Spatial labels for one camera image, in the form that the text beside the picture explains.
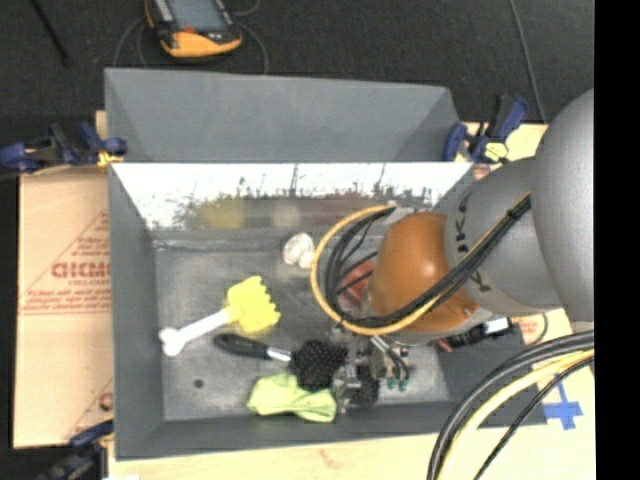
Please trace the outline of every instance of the clamp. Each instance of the clamp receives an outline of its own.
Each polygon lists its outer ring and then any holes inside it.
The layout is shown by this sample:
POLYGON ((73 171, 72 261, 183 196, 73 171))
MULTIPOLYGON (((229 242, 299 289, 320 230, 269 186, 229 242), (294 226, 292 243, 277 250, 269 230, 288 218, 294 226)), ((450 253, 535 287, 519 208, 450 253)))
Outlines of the clamp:
POLYGON ((76 480, 96 465, 104 467, 105 448, 100 440, 113 430, 113 420, 108 420, 72 437, 69 441, 71 453, 37 475, 35 480, 76 480))
POLYGON ((56 122, 38 139, 16 142, 0 149, 0 164, 18 174, 32 174, 57 166, 103 167, 122 160, 127 150, 127 143, 119 137, 102 140, 87 121, 78 123, 74 134, 67 133, 56 122))
POLYGON ((445 139, 442 160, 453 162, 460 154, 465 160, 473 163, 507 162, 509 148, 505 142, 528 114, 529 105, 520 96, 500 96, 489 124, 486 127, 480 126, 475 135, 470 135, 462 123, 453 125, 445 139))

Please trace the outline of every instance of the electronic device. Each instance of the electronic device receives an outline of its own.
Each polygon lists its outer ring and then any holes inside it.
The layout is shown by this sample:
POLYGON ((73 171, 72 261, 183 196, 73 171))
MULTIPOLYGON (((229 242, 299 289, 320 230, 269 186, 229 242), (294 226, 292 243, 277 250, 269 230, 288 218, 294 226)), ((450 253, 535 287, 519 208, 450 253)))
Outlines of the electronic device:
POLYGON ((160 45, 177 60, 203 60, 242 43, 223 0, 145 0, 144 6, 160 45))

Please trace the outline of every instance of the label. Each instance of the label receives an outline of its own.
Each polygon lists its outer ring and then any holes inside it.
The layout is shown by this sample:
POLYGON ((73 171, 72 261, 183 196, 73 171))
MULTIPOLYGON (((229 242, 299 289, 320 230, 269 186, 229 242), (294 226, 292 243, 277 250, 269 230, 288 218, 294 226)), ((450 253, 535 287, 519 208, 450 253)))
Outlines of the label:
POLYGON ((29 314, 111 311, 109 214, 94 221, 21 294, 29 314))

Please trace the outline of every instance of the white object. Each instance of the white object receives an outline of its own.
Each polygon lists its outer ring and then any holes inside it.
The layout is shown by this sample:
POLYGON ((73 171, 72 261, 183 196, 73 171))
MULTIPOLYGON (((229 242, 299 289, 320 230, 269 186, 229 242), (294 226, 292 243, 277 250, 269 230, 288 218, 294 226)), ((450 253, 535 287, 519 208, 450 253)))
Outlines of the white object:
POLYGON ((311 264, 313 263, 314 256, 315 256, 315 252, 313 249, 310 251, 303 252, 302 256, 300 256, 300 259, 298 260, 298 266, 300 268, 310 270, 311 264))
POLYGON ((287 265, 295 265, 297 263, 302 268, 311 268, 314 250, 315 245, 311 235, 298 233, 284 244, 282 259, 287 265))
POLYGON ((229 315, 226 311, 222 310, 190 323, 182 329, 165 327, 158 333, 158 337, 160 341, 162 341, 162 350, 170 357, 177 356, 188 342, 218 327, 222 327, 228 322, 229 315))

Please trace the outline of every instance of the cardboard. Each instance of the cardboard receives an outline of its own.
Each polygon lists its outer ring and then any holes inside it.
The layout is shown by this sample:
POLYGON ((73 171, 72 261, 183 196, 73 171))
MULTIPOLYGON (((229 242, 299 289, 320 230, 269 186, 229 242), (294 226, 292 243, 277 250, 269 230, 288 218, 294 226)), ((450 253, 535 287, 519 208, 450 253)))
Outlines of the cardboard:
POLYGON ((113 414, 106 175, 20 182, 14 447, 64 444, 113 414))

